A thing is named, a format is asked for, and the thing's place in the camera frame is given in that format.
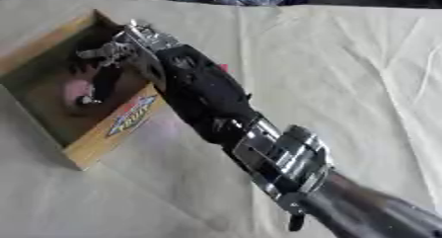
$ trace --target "table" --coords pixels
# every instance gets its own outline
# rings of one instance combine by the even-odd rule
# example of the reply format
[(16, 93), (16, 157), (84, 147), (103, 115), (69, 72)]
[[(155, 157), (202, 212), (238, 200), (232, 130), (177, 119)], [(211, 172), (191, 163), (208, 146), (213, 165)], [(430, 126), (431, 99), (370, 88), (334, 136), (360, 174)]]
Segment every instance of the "table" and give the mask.
[[(92, 9), (228, 64), (258, 110), (315, 131), (342, 173), (442, 213), (441, 11), (0, 0), (0, 55)], [(0, 103), (2, 237), (332, 237), (312, 217), (288, 233), (288, 215), (169, 108), (78, 172)]]

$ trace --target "chrome metal part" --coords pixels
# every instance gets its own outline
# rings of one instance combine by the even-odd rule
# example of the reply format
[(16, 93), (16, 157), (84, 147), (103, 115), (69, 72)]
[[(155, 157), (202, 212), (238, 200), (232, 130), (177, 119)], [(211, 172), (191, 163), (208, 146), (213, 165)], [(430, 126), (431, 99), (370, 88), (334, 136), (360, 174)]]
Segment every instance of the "chrome metal part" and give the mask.
[(180, 45), (171, 35), (159, 32), (145, 22), (131, 20), (110, 42), (97, 49), (78, 51), (77, 55), (84, 59), (103, 57), (100, 68), (130, 63), (157, 88), (165, 90), (164, 68), (155, 53)]
[(315, 191), (332, 166), (327, 147), (309, 130), (291, 125), (284, 133), (260, 119), (233, 151), (254, 182), (283, 209), (299, 214), (300, 198)]

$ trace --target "beige fabric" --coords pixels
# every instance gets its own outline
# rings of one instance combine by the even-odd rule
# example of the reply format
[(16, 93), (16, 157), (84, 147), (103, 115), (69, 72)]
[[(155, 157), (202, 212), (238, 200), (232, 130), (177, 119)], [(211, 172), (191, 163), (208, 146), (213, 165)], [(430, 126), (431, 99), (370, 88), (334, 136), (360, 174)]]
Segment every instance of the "beige fabric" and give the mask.
[[(440, 11), (0, 0), (0, 54), (93, 8), (229, 64), (257, 109), (314, 130), (343, 173), (442, 213)], [(332, 237), (313, 218), (288, 233), (288, 216), (167, 108), (81, 173), (0, 98), (1, 237)]]

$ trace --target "shiny metal cylinder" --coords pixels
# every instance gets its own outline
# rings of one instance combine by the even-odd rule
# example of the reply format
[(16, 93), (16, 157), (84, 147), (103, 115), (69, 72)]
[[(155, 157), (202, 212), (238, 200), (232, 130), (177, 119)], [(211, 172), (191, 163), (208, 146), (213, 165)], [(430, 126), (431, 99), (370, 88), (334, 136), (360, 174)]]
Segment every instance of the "shiny metal cylinder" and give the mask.
[(334, 170), (299, 205), (339, 238), (442, 237), (438, 216), (363, 188)]

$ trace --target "wooden box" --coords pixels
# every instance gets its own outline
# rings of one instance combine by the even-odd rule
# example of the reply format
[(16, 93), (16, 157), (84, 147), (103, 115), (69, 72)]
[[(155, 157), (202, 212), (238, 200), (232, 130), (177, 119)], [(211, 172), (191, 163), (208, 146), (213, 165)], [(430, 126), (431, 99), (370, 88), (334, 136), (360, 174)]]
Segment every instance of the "wooden box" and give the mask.
[(124, 69), (115, 93), (92, 116), (73, 117), (62, 105), (67, 57), (78, 40), (117, 25), (95, 11), (62, 25), (0, 59), (0, 91), (9, 92), (41, 132), (84, 170), (115, 148), (163, 100), (134, 69)]

